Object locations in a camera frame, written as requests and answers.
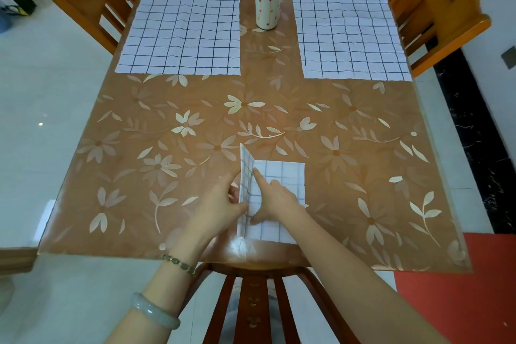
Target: forearm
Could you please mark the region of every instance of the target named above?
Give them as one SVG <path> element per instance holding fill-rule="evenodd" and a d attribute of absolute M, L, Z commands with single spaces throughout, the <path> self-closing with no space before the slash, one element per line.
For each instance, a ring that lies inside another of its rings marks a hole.
<path fill-rule="evenodd" d="M 169 254 L 195 267 L 206 247 L 203 240 L 186 230 Z M 178 317 L 191 276 L 178 265 L 164 261 L 147 284 L 142 295 L 166 313 Z M 106 344 L 166 343 L 170 329 L 152 321 L 142 312 L 131 308 L 106 340 Z"/>
<path fill-rule="evenodd" d="M 448 342 L 405 299 L 330 236 L 305 210 L 288 216 L 284 226 L 299 244 L 360 342 Z"/>

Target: person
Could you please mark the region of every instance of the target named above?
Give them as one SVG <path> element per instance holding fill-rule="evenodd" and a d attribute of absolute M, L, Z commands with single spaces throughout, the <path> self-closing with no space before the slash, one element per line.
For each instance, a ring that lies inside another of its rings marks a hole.
<path fill-rule="evenodd" d="M 247 211 L 247 203 L 238 203 L 238 189 L 231 186 L 238 173 L 220 177 L 201 198 L 168 251 L 170 256 L 195 267 L 210 241 Z M 268 184 L 257 169 L 253 173 L 261 190 L 261 208 L 252 224 L 277 221 L 288 230 L 360 343 L 449 343 L 370 267 L 320 227 L 292 192 L 276 180 Z M 184 268 L 164 261 L 141 295 L 162 314 L 178 317 L 190 281 Z M 105 343 L 162 344 L 170 332 L 148 313 L 132 307 Z"/>

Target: table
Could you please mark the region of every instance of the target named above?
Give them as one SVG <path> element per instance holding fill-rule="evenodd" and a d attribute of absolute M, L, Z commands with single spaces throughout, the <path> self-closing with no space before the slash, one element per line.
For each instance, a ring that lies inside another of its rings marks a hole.
<path fill-rule="evenodd" d="M 115 73 L 126 30 L 40 250 L 159 258 L 245 143 L 256 159 L 305 162 L 307 211 L 371 267 L 470 270 L 412 82 L 305 79 L 293 0 L 275 30 L 255 30 L 254 0 L 240 21 L 240 76 Z M 203 260 L 307 264 L 297 245 L 236 226 Z"/>

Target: red surface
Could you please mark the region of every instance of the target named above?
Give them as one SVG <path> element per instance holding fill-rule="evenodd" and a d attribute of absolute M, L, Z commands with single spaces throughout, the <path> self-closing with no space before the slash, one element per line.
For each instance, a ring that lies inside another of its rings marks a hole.
<path fill-rule="evenodd" d="M 395 272 L 398 293 L 453 344 L 515 344 L 516 236 L 464 236 L 474 274 Z"/>

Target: grid placemat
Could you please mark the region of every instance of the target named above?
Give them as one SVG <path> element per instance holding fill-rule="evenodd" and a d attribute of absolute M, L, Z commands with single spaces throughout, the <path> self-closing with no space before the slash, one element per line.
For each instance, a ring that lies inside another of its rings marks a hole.
<path fill-rule="evenodd" d="M 116 73 L 240 75 L 240 0 L 140 0 Z"/>
<path fill-rule="evenodd" d="M 247 239 L 296 243 L 288 231 L 279 222 L 262 222 L 251 225 L 251 217 L 260 209 L 261 192 L 253 176 L 253 167 L 257 168 L 268 183 L 278 180 L 297 197 L 304 206 L 304 163 L 283 161 L 262 161 L 252 157 L 243 144 L 240 145 L 241 182 L 240 202 L 249 204 L 249 212 L 238 220 L 237 234 Z"/>
<path fill-rule="evenodd" d="M 305 78 L 412 81 L 387 0 L 293 0 Z"/>

